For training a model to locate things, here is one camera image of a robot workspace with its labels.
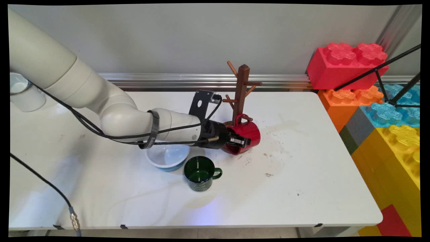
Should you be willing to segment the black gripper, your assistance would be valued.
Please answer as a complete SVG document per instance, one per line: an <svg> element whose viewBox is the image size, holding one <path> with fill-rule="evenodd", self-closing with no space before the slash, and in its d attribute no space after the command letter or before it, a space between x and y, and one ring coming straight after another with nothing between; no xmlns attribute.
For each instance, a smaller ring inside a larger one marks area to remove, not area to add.
<svg viewBox="0 0 430 242"><path fill-rule="evenodd" d="M237 133L229 133L228 135L227 127L223 123L209 120L202 126L202 140L215 137L218 139L202 143L202 147L219 150L229 141L231 146L245 148L251 142L251 139Z"/></svg>

